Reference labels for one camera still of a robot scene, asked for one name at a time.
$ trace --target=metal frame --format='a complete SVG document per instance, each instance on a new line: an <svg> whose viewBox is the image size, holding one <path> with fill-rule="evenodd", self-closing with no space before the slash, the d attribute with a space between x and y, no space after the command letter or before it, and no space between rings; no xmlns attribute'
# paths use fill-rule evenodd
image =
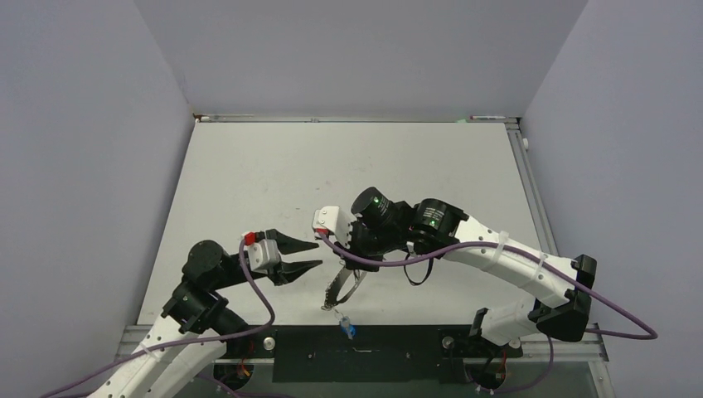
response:
<svg viewBox="0 0 703 398"><path fill-rule="evenodd" d="M347 117L347 116L299 116L299 115L255 115L255 114L219 114L194 115L197 123L456 123L456 119L433 118L423 116L410 117ZM541 250L558 255L554 235L552 234L544 204L537 190L535 178L527 157L518 118L500 120L471 120L466 118L461 123L502 123L506 125L508 139L516 161L517 170L525 190L532 220L534 221ZM119 343L116 357L131 353L150 326L127 326ZM522 340L523 358L516 362L547 362L549 360L549 345L542 335L530 336ZM614 398L613 385L608 375L605 362L608 354L603 339L598 335L586 334L584 340L577 343L554 342L556 362L588 362L594 379L596 391L600 398ZM220 359L216 363L238 362L237 359ZM272 363L273 359L254 359L249 363Z"/></svg>

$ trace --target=white wall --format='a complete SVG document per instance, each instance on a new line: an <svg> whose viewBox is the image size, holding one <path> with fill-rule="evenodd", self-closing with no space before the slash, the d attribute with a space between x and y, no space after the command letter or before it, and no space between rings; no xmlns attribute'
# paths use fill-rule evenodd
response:
<svg viewBox="0 0 703 398"><path fill-rule="evenodd" d="M523 115L586 0L135 0L200 113Z"/></svg>
<svg viewBox="0 0 703 398"><path fill-rule="evenodd" d="M0 395L110 362L192 116L128 0L0 6Z"/></svg>
<svg viewBox="0 0 703 398"><path fill-rule="evenodd" d="M621 397L703 396L701 29L697 0L589 1L522 122L560 253L661 334L606 338Z"/></svg>

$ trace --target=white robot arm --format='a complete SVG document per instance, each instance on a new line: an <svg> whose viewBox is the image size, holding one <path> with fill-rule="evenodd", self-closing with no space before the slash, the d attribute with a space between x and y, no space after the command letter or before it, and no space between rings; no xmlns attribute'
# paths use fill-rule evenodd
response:
<svg viewBox="0 0 703 398"><path fill-rule="evenodd" d="M504 346L537 332L570 342L583 336L590 297L542 265L549 259L550 265L560 272L591 287L596 263L590 257L568 259L548 255L510 239L506 232L488 228L442 201L426 199L410 207L405 202L390 201L374 187L355 200L351 211L354 216L337 206L315 212L313 229L317 237L323 238L326 231L334 234L339 244L338 254L344 250L362 258L381 260L383 254L393 250L416 256L463 242L476 242L475 246L447 251L444 259L478 268L534 296L502 308L478 311L473 332L489 342ZM526 255L540 261L536 263ZM350 255L342 253L342 257L347 270L378 270Z"/></svg>
<svg viewBox="0 0 703 398"><path fill-rule="evenodd" d="M295 240L276 230L248 233L244 239L244 266L251 268L253 279L268 277L277 286L288 284L322 263L320 260L283 262L281 255L311 250L318 244ZM228 255L212 240L194 245L183 266L182 282L164 305L162 316L134 350L136 357L124 362L89 397L176 395L208 363L225 354L226 344L215 337L246 334L246 322L229 310L227 299L216 292L246 281L239 257ZM212 337L212 341L190 344L195 337ZM167 347L158 347L164 343Z"/></svg>

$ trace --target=purple cable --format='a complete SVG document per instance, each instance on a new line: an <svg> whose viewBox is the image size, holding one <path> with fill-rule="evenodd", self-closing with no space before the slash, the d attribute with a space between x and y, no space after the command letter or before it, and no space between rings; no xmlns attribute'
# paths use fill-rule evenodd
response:
<svg viewBox="0 0 703 398"><path fill-rule="evenodd" d="M256 334L258 332L262 332L266 328L268 328L274 324L274 320L276 319L276 314L274 313L274 308L271 307L271 303L269 303L269 300L267 300L266 297L264 296L264 294L261 293L261 289L259 289L259 286L256 285L256 282L254 282L254 278L251 277L249 267L247 267L247 265L246 265L246 258L244 256L244 247L245 247L245 242L244 242L244 240L242 240L240 242L240 267L242 268L242 271L244 272L244 277L246 278L247 282L249 282L249 284L251 285L251 288L254 290L254 293L256 293L256 295L259 296L259 299L261 300L261 302L264 304L266 309L269 310L269 315L271 317L269 319L269 321L264 323L261 326L257 326L256 328L246 330L244 332L225 334L222 336L215 336L215 337L187 338L185 340L181 340L178 342L163 342L161 344L156 344L156 345L149 347L148 348L149 351L156 351L161 348L169 348L169 347L175 347L175 346L185 346L188 344L195 344L195 343L199 343L199 342L224 342L225 340L232 340L235 338L245 337L245 336L249 336L252 334ZM78 381L74 381L70 384L67 384L67 385L62 386L60 388L57 388L53 391L49 391L46 394L44 394L43 396L40 396L39 398L49 398L51 396L55 396L56 394L60 394L61 392L68 391L71 388L79 386L79 385L85 383L86 381L92 379L93 377L98 376L100 373L108 371L116 366L122 365L125 362L132 361L134 358L139 358L146 353L147 353L146 351L142 350L142 351L137 351L135 353L127 355L126 357L124 357L122 359L118 359L115 362L112 362L108 365L101 367L97 371L90 373L88 376L85 376Z"/></svg>
<svg viewBox="0 0 703 398"><path fill-rule="evenodd" d="M411 265L411 264L415 264L415 263L420 263L422 261L426 261L426 260L432 259L434 257L437 257L438 255L443 255L443 254L446 254L450 251L463 249L466 247L490 247L493 249L498 247L498 243L492 243L492 242L484 242L484 241L461 242L461 243L457 243L457 244L450 245L447 247L443 247L442 249L435 250L435 251L428 253L426 255L419 255L413 259L402 260L402 261L387 261L386 262L386 261L369 260L369 259L365 259L363 257L359 257L358 255L354 255L352 253L349 253L348 251L342 249L341 247L335 246L329 240L329 237L327 235L325 235L324 233L320 232L319 235L322 238L322 241L324 241L326 245L328 245L335 253L337 253L341 257L347 257L348 259L354 260L357 263L361 263L364 265L374 265L377 267L402 267L404 265ZM538 257L536 257L533 254L528 253L527 251L524 251L522 249L518 249L516 247L508 246L508 245L503 246L503 249L505 251L509 251L509 252L514 253L516 255L520 255L522 257L525 257L526 259L534 262L535 264L540 263L540 259ZM626 309L620 307L616 303L613 303L612 301L603 297L599 293L594 292L593 290L586 287L582 283L577 282L576 280L573 280L567 274L564 274L563 272L554 268L554 266L547 264L546 261L544 263L542 263L542 266L545 269L547 269L548 271L550 271L552 274L562 278L563 280L565 280L566 282L569 282L570 284L573 284L578 290L585 292L587 295L589 295L592 298L598 300L599 302L605 304L606 306L611 308L616 313L619 313L620 315L629 319L630 321L632 321L633 323L638 325L640 328L642 328L642 330L644 330L648 334L632 334L632 333L614 332L614 331L610 331L610 330L600 330L600 329L586 329L585 330L586 332L595 333L595 334L602 334L602 335L606 335L606 336L630 338L633 340L654 340L655 338L659 337L659 334L654 329L652 329L645 322L641 321L639 318L637 318L634 315L632 315L631 313L629 313Z"/></svg>
<svg viewBox="0 0 703 398"><path fill-rule="evenodd" d="M237 391L232 390L227 384L225 384L225 383L222 382L222 381L217 380L217 379L216 379L215 377L213 377L213 376L210 376L210 375L206 375L206 374L201 373L201 374L197 375L196 377L198 377L199 379L207 380L207 381L210 381L210 382L213 382L213 383L217 384L218 386L220 386L220 387L222 388L222 390L225 390L228 394L231 394L231 395L234 396L235 398L241 398L241 397L245 397L245 396L252 396L252 397L260 396L260 397L262 397L262 398L268 398L268 397L270 397L270 398L295 398L295 397L293 397L293 396L287 396L287 395L285 395L285 394L277 394L277 393L275 393L275 392L271 392L271 393L265 393L265 392L237 392Z"/></svg>

